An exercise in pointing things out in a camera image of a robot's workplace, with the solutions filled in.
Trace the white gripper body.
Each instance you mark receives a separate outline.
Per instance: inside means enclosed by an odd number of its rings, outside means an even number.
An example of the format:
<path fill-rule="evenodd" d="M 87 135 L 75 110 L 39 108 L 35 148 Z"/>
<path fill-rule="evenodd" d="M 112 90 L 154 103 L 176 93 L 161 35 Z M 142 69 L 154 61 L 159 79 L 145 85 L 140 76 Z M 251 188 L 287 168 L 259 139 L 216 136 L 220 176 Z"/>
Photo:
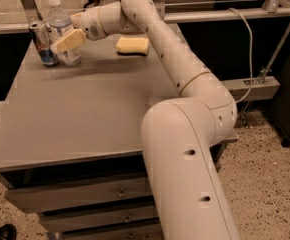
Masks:
<path fill-rule="evenodd" d="M 105 30 L 102 27 L 100 21 L 100 7 L 89 8 L 83 12 L 80 12 L 82 27 L 79 28 L 83 30 L 87 38 L 90 40 L 100 40 L 107 37 Z"/>

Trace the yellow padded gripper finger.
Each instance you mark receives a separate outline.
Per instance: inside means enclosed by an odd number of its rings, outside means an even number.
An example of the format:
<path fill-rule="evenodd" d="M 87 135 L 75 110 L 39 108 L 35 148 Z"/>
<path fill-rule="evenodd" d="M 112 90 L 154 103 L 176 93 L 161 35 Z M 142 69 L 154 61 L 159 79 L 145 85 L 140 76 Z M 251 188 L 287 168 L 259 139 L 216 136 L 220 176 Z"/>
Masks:
<path fill-rule="evenodd" d="M 82 27 L 81 16 L 81 13 L 76 13 L 70 16 L 74 28 Z"/>
<path fill-rule="evenodd" d="M 59 54 L 76 49 L 82 46 L 86 41 L 86 33 L 81 29 L 74 29 L 72 32 L 57 39 L 52 45 L 51 50 L 53 53 Z"/>

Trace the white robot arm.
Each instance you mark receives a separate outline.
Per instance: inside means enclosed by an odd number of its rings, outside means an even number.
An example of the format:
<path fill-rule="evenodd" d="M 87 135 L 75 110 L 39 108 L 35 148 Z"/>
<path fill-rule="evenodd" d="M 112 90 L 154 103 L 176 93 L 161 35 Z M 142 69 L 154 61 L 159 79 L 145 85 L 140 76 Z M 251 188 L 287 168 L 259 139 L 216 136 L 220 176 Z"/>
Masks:
<path fill-rule="evenodd" d="M 63 52 L 86 40 L 142 31 L 178 93 L 151 107 L 141 125 L 143 158 L 165 240 L 240 240 L 212 159 L 230 137 L 236 102 L 159 16 L 153 0 L 120 0 L 72 15 Z"/>

